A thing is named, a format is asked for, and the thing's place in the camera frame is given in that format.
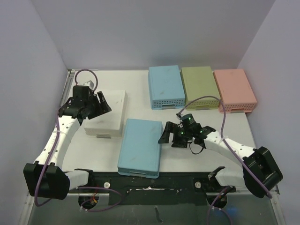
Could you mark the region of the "white perforated basket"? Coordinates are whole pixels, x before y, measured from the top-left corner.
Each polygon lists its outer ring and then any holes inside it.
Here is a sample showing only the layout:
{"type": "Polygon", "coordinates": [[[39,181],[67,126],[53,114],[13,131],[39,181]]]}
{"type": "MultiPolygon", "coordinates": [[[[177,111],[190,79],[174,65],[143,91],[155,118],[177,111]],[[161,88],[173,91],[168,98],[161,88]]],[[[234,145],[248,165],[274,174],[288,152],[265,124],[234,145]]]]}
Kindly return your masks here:
{"type": "Polygon", "coordinates": [[[86,135],[97,138],[122,138],[128,105],[125,90],[103,90],[112,111],[82,123],[86,135]]]}

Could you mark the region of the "large blue perforated basket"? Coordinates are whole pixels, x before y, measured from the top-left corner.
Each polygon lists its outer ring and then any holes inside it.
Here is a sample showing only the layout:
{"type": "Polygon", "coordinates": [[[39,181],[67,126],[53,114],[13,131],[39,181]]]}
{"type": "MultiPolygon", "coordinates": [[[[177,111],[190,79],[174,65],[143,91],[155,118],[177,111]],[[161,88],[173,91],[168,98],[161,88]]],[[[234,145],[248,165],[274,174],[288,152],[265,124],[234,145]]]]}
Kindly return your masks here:
{"type": "Polygon", "coordinates": [[[150,106],[153,110],[182,108],[185,92],[177,65],[150,67],[148,70],[150,106]]]}

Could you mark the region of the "small blue perforated basket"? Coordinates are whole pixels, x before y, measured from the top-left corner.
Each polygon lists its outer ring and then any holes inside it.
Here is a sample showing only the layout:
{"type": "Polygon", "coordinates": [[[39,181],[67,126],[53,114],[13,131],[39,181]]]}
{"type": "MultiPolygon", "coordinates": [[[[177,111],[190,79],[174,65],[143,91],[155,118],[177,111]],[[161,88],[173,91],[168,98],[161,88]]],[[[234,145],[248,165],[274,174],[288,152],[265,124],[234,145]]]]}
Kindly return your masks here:
{"type": "Polygon", "coordinates": [[[150,179],[159,177],[162,122],[127,119],[122,139],[118,174],[150,179]]]}

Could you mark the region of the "yellow-green perforated basket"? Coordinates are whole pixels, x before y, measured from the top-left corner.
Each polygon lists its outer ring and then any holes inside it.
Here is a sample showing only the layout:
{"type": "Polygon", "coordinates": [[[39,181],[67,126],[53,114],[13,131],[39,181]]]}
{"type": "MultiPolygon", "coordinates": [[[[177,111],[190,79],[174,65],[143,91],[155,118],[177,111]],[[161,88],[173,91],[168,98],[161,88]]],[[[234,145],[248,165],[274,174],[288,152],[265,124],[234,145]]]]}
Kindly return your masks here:
{"type": "Polygon", "coordinates": [[[183,67],[181,79],[186,96],[187,110],[217,109],[220,98],[211,67],[183,67]]]}

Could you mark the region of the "pink perforated basket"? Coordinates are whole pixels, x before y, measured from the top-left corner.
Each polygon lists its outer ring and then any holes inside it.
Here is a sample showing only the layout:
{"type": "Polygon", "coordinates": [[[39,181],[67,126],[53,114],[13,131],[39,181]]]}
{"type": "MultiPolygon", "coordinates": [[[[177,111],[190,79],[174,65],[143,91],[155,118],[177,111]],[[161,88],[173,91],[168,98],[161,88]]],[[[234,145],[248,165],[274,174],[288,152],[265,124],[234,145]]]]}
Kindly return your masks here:
{"type": "Polygon", "coordinates": [[[219,111],[226,113],[250,113],[257,104],[246,73],[243,69],[219,69],[213,72],[224,106],[219,111]]]}

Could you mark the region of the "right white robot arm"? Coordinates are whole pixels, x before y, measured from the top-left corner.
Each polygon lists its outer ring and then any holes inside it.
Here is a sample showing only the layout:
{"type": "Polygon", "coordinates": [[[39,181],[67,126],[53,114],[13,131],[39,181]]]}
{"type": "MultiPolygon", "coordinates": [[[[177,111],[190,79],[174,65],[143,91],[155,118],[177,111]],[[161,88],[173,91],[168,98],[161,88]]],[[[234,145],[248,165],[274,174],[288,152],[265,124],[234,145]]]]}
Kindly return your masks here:
{"type": "Polygon", "coordinates": [[[179,120],[178,124],[170,121],[166,123],[159,144],[169,143],[170,134],[173,134],[174,148],[187,148],[193,143],[214,151],[241,167],[239,172],[231,172],[225,168],[213,172],[209,179],[211,190],[218,192],[225,186],[241,187],[247,188],[254,196],[263,198],[270,196],[270,191],[283,179],[283,174],[267,148],[257,149],[233,141],[210,126],[201,126],[190,113],[180,116],[179,120]]]}

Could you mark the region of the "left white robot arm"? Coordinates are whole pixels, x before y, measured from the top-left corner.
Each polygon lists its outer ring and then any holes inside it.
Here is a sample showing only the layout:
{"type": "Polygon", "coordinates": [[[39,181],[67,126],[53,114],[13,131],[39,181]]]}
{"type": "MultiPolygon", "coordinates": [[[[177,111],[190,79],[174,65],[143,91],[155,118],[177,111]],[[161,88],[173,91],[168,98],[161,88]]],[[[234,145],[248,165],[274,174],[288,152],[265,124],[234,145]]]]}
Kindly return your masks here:
{"type": "Polygon", "coordinates": [[[92,170],[62,170],[64,157],[72,138],[85,119],[93,119],[111,112],[103,92],[94,92],[89,86],[73,87],[73,95],[57,112],[52,134],[33,163],[27,163],[23,174],[35,204],[39,197],[63,200],[70,190],[79,187],[89,193],[95,188],[92,170]]]}

